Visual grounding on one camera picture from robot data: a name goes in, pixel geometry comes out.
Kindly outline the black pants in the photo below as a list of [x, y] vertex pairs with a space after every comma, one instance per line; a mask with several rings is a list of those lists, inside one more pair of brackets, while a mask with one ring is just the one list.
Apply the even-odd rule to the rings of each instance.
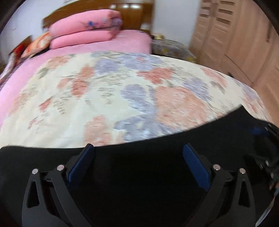
[[[70, 190], [91, 226], [187, 226], [206, 196], [183, 147], [233, 175], [245, 169], [255, 203], [255, 226], [278, 226], [278, 192], [250, 156], [250, 130], [269, 122], [240, 107], [201, 127], [156, 139], [96, 147], [80, 184]], [[1, 226], [22, 226], [25, 189], [33, 169], [52, 171], [84, 148], [1, 148]]]

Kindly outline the folded pink quilt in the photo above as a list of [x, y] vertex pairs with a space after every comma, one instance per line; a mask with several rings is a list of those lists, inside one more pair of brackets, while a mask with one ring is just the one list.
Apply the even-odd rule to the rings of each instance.
[[111, 9], [71, 15], [50, 26], [50, 49], [110, 41], [120, 32], [121, 25], [121, 13]]

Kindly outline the wooden headboard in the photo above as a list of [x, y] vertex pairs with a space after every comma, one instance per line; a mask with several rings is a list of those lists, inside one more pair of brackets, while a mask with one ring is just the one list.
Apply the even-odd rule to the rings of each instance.
[[112, 9], [121, 12], [123, 30], [140, 30], [147, 34], [152, 31], [154, 1], [147, 0], [114, 0], [75, 1], [65, 5], [42, 20], [42, 29], [48, 29], [56, 21], [76, 13], [90, 10]]

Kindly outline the striped floral quilt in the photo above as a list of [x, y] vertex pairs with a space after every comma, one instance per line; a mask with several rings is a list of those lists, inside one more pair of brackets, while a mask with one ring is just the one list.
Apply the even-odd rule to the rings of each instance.
[[16, 62], [16, 54], [14, 52], [12, 52], [9, 55], [8, 63], [5, 66], [4, 71], [1, 73], [1, 80], [0, 80], [1, 87], [3, 87], [4, 83], [9, 78], [11, 72], [13, 71], [15, 62]]

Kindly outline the floral covered nightstand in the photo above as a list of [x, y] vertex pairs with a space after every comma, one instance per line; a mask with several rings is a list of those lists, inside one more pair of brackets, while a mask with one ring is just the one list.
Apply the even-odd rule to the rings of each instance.
[[152, 40], [151, 51], [154, 55], [166, 56], [170, 58], [180, 59], [196, 63], [196, 57], [180, 42], [162, 39]]

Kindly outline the wooden wardrobe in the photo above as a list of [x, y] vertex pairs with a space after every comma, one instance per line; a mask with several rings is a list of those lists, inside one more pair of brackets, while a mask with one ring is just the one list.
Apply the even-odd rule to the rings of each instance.
[[255, 1], [200, 1], [190, 51], [255, 89], [278, 125], [278, 33]]

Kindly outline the orange floral pillow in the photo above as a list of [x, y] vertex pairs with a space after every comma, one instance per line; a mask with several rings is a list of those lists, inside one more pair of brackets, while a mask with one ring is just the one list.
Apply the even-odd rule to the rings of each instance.
[[27, 48], [24, 50], [24, 52], [21, 55], [21, 58], [26, 58], [31, 56], [32, 54], [36, 54], [47, 47], [49, 47], [50, 43], [52, 41], [52, 36], [50, 32], [45, 32], [44, 34], [37, 37], [32, 43], [27, 46]]

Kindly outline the floral cream blanket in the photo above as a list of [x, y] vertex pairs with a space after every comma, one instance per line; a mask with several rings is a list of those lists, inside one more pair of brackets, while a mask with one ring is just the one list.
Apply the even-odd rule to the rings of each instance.
[[221, 72], [139, 53], [68, 54], [25, 62], [1, 91], [1, 146], [75, 148], [199, 127], [240, 106], [270, 115], [255, 90]]

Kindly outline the red pillow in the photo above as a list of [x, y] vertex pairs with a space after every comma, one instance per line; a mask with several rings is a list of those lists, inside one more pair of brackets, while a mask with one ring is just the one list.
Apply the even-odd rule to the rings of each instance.
[[9, 55], [11, 55], [12, 53], [15, 54], [16, 58], [20, 58], [20, 56], [22, 55], [22, 53], [25, 50], [25, 43], [21, 42], [20, 44], [18, 44], [10, 53]]

